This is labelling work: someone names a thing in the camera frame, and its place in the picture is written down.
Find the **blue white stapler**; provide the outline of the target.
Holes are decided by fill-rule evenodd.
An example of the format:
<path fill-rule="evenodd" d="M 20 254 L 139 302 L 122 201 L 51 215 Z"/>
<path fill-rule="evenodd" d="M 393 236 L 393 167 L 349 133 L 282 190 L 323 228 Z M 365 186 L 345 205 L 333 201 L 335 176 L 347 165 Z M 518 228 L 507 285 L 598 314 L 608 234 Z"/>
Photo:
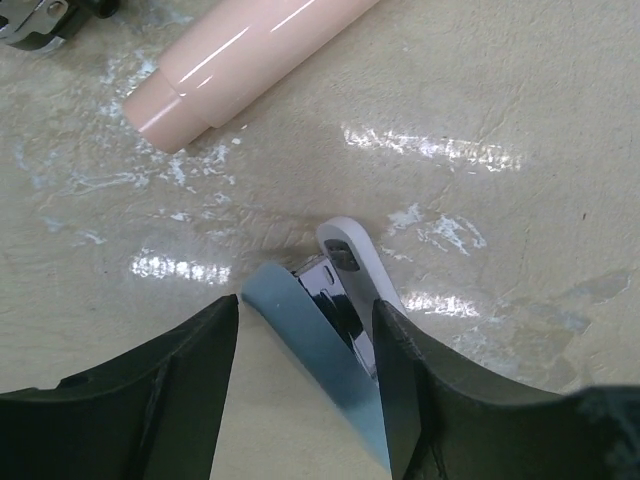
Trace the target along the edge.
<path fill-rule="evenodd" d="M 373 347 L 373 305 L 402 305 L 366 229 L 350 217 L 318 226 L 320 253 L 294 269 L 267 262 L 241 297 L 315 380 L 383 466 L 390 459 Z"/>

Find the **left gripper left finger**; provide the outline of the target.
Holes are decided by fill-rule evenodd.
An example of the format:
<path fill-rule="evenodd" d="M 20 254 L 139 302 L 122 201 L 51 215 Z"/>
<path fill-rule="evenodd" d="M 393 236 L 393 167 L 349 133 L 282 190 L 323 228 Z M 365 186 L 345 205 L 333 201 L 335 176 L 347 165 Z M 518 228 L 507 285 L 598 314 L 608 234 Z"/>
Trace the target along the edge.
<path fill-rule="evenodd" d="M 53 389 L 2 394 L 2 478 L 209 478 L 238 328 L 223 296 Z"/>

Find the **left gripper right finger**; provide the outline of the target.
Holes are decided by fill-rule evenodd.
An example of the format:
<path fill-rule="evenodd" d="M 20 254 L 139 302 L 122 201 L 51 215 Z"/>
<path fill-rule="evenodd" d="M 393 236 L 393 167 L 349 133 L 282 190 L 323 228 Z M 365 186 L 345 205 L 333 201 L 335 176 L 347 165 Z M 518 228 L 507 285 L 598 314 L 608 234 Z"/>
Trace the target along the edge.
<path fill-rule="evenodd" d="M 636 479 L 639 389 L 560 395 L 501 376 L 382 300 L 373 343 L 395 479 Z"/>

